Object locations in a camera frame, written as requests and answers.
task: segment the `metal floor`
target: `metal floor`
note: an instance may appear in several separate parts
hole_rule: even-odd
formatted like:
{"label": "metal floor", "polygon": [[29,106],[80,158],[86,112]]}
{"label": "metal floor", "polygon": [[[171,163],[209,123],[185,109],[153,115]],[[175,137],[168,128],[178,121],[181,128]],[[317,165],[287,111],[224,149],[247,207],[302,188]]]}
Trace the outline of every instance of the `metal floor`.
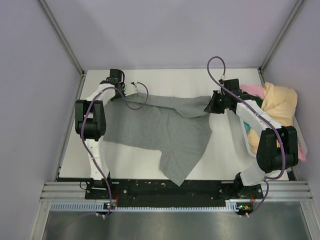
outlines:
{"label": "metal floor", "polygon": [[267,202],[250,218],[233,212],[115,212],[105,220],[51,212],[43,240],[308,240],[300,203]]}

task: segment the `beige towel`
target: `beige towel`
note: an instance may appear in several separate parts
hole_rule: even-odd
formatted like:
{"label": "beige towel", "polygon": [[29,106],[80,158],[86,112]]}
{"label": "beige towel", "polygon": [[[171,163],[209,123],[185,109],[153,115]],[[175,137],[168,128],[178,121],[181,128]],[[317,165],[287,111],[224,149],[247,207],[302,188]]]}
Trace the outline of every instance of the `beige towel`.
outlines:
{"label": "beige towel", "polygon": [[[298,101],[296,91],[288,87],[274,86],[269,82],[264,84],[263,90],[265,97],[261,106],[262,110],[283,126],[292,126]],[[253,129],[247,136],[251,152],[257,154],[260,138]]]}

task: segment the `white table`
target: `white table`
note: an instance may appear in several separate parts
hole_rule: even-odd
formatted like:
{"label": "white table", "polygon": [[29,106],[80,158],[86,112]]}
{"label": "white table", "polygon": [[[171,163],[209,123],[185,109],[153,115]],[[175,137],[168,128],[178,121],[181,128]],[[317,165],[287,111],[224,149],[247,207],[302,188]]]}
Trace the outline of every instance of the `white table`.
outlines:
{"label": "white table", "polygon": [[[219,87],[210,79],[206,69],[149,69],[124,70],[127,83],[144,83],[151,95],[194,98],[212,96]],[[217,79],[221,69],[212,69]],[[87,72],[81,99],[95,91],[102,80],[109,76],[109,70]],[[261,85],[258,70],[227,69],[226,80],[238,78],[240,84]],[[142,86],[138,90],[145,92]],[[235,175],[248,168],[256,159],[247,152],[241,132],[239,117],[233,112],[211,114],[212,135],[207,149],[189,174],[189,180],[233,180]],[[88,154],[76,134],[73,124],[59,176],[61,178],[89,178]],[[167,179],[159,170],[161,152],[122,144],[106,142],[107,165],[113,179]],[[288,180],[285,173],[281,180]]]}

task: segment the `white wall panel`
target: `white wall panel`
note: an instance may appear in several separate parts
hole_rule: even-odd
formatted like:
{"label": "white wall panel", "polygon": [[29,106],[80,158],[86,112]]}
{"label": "white wall panel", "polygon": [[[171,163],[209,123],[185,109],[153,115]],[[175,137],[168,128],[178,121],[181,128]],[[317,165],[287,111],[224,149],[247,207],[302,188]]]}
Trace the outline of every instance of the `white wall panel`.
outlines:
{"label": "white wall panel", "polygon": [[47,0],[87,70],[259,67],[295,2]]}
{"label": "white wall panel", "polygon": [[79,75],[35,0],[0,3],[0,239],[25,240]]}
{"label": "white wall panel", "polygon": [[309,182],[320,211],[320,1],[308,0],[275,56],[266,80],[294,88],[298,94],[296,118],[308,148],[307,162],[297,166]]}

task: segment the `pink towel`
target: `pink towel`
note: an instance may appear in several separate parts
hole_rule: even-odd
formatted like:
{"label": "pink towel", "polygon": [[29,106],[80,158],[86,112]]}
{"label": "pink towel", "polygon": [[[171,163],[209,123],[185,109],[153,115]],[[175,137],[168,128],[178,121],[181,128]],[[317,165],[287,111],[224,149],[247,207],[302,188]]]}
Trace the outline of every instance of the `pink towel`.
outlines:
{"label": "pink towel", "polygon": [[[264,88],[262,86],[255,86],[255,85],[250,85],[250,84],[241,84],[240,89],[243,92],[247,92],[248,94],[259,97],[262,100],[265,99],[265,92]],[[305,162],[306,159],[306,153],[305,151],[298,145],[298,158],[302,161]]]}

